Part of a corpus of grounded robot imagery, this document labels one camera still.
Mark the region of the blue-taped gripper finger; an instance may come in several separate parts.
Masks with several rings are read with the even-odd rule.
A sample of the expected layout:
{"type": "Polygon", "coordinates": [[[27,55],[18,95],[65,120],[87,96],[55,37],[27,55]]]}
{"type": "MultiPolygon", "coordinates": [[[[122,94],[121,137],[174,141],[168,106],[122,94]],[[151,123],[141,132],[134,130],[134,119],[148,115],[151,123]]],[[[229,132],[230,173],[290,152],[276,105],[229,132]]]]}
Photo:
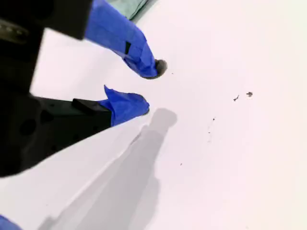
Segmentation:
{"type": "Polygon", "coordinates": [[[53,30],[113,51],[142,78],[165,73],[167,63],[154,57],[143,32],[107,1],[55,0],[53,4],[53,30]]]}
{"type": "Polygon", "coordinates": [[[101,101],[39,98],[36,120],[35,158],[43,160],[101,131],[149,112],[149,103],[136,93],[104,88],[101,101]]]}

